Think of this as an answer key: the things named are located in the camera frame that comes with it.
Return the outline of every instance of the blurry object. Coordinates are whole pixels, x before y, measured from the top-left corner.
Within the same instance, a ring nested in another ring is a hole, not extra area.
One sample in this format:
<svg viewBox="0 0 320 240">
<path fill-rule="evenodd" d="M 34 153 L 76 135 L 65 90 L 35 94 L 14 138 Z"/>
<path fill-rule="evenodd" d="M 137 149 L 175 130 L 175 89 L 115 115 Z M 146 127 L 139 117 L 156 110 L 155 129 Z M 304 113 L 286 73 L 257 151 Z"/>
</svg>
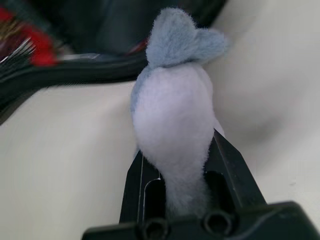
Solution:
<svg viewBox="0 0 320 240">
<path fill-rule="evenodd" d="M 226 0 L 30 0 L 77 53 L 143 50 L 160 10 L 179 7 L 208 27 Z"/>
<path fill-rule="evenodd" d="M 6 58 L 0 115 L 41 88 L 135 80 L 147 65 L 144 49 L 162 8 L 186 9 L 199 27 L 208 27 L 226 1 L 0 0 L 0 22 L 21 21 L 11 40 L 0 43 L 0 61 Z M 28 38 L 28 50 L 9 57 Z"/>
</svg>

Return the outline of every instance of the black plastic part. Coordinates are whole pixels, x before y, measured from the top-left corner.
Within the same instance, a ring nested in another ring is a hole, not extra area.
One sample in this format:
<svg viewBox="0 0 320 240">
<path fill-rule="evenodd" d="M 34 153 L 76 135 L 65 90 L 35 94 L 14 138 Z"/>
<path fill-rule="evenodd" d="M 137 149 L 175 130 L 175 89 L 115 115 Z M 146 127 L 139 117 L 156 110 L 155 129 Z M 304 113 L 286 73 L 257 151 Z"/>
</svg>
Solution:
<svg viewBox="0 0 320 240">
<path fill-rule="evenodd" d="M 319 234 L 306 217 L 304 211 L 294 202 L 259 206 L 240 209 L 234 213 L 237 221 L 230 221 L 232 231 L 224 236 L 212 234 L 204 227 L 206 219 L 184 217 L 175 221 L 165 221 L 165 238 L 167 240 L 319 240 Z M 82 240 L 144 240 L 143 230 L 146 224 L 120 224 L 108 228 L 90 230 L 84 233 Z M 213 222 L 211 227 L 219 229 L 221 223 Z M 154 233 L 163 233 L 161 227 L 154 227 Z"/>
<path fill-rule="evenodd" d="M 204 172 L 211 190 L 213 208 L 233 213 L 242 208 L 266 204 L 241 154 L 217 131 L 209 148 Z M 139 152 L 127 174 L 120 222 L 142 223 L 150 218 L 164 218 L 164 186 L 158 170 Z"/>
</svg>

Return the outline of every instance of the plush toy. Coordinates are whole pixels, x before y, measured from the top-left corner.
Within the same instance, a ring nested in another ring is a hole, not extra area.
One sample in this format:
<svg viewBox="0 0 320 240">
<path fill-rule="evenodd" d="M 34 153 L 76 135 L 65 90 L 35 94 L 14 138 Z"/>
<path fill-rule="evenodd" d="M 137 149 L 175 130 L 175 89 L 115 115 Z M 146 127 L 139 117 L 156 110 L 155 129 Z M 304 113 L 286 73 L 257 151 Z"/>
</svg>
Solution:
<svg viewBox="0 0 320 240">
<path fill-rule="evenodd" d="M 177 8 L 156 18 L 146 49 L 148 65 L 131 94 L 138 147 L 162 174 L 166 217 L 197 215 L 210 208 L 203 167 L 215 129 L 212 82 L 200 63 L 223 54 L 225 36 L 196 28 Z"/>
</svg>

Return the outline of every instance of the white fabric surface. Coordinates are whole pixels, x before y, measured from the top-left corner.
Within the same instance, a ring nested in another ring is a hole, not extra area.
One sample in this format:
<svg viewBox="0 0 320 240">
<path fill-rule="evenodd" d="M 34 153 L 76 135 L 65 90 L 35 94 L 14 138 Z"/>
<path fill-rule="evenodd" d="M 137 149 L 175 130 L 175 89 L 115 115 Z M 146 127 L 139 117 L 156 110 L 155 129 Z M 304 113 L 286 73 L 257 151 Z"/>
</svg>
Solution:
<svg viewBox="0 0 320 240">
<path fill-rule="evenodd" d="M 294 200 L 320 227 L 318 0 L 231 0 L 233 41 L 207 66 L 217 118 L 268 202 Z M 0 127 L 0 239 L 79 240 L 117 223 L 135 151 L 133 83 L 50 88 Z"/>
</svg>

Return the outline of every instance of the red fabric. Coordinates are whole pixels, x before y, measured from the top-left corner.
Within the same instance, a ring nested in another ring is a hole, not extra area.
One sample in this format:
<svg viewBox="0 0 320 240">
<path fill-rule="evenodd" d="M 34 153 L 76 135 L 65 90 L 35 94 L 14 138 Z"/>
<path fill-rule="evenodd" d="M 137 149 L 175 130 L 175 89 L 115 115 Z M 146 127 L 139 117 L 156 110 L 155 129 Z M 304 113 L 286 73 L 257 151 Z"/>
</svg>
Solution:
<svg viewBox="0 0 320 240">
<path fill-rule="evenodd" d="M 13 17 L 10 12 L 0 7 L 0 21 L 8 21 Z M 32 64 L 36 66 L 52 66 L 57 63 L 53 43 L 46 34 L 26 23 L 23 24 L 21 33 L 27 35 L 35 46 L 34 52 L 30 56 Z"/>
<path fill-rule="evenodd" d="M 7 21 L 13 18 L 13 15 L 0 7 L 0 20 Z"/>
</svg>

